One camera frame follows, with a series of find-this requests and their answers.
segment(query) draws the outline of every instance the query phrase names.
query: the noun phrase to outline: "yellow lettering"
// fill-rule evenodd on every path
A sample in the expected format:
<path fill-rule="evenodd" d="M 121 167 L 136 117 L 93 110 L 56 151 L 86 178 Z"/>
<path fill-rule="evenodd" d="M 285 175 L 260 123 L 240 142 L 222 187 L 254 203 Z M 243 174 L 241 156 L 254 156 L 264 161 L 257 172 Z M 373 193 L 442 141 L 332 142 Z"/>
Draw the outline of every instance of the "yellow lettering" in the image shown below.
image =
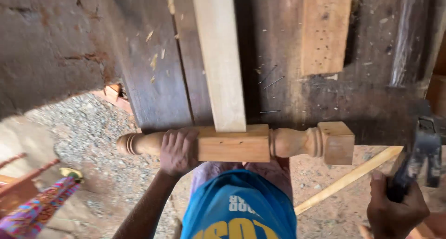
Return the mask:
<path fill-rule="evenodd" d="M 198 231 L 198 233 L 194 235 L 192 239 L 203 239 L 203 230 Z"/>
<path fill-rule="evenodd" d="M 278 239 L 274 230 L 270 229 L 270 227 L 261 224 L 260 222 L 253 220 L 254 225 L 261 227 L 265 231 L 266 239 Z"/>
<path fill-rule="evenodd" d="M 204 239 L 217 239 L 220 236 L 227 236 L 227 223 L 225 221 L 213 223 L 204 231 Z"/>
<path fill-rule="evenodd" d="M 253 223 L 246 218 L 234 218 L 228 223 L 229 239 L 257 239 Z"/>

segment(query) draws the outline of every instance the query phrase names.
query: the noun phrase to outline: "nail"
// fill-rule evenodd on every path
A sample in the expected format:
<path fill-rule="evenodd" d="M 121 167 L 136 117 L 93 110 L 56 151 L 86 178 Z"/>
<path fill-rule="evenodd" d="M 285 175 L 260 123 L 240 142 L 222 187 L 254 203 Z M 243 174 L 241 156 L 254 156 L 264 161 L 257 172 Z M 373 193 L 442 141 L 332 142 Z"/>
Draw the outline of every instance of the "nail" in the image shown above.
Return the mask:
<path fill-rule="evenodd" d="M 384 178 L 384 174 L 381 171 L 375 170 L 373 171 L 373 173 L 371 174 L 371 177 L 374 180 L 381 180 Z"/>

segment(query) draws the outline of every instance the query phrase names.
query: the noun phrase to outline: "gravel ground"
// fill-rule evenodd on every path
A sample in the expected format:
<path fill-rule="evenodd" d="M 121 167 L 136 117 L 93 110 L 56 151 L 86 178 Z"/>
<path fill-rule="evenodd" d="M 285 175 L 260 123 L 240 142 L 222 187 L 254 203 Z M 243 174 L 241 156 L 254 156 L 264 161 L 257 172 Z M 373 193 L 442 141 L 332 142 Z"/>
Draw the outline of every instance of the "gravel ground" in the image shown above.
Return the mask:
<path fill-rule="evenodd" d="M 116 151 L 115 142 L 121 135 L 137 132 L 134 117 L 89 93 L 25 116 L 52 131 L 54 151 L 63 165 L 85 174 L 86 182 L 76 194 L 100 222 L 77 236 L 110 238 L 159 169 L 159 159 L 154 156 L 126 156 Z M 177 213 L 168 202 L 156 238 L 173 233 Z"/>

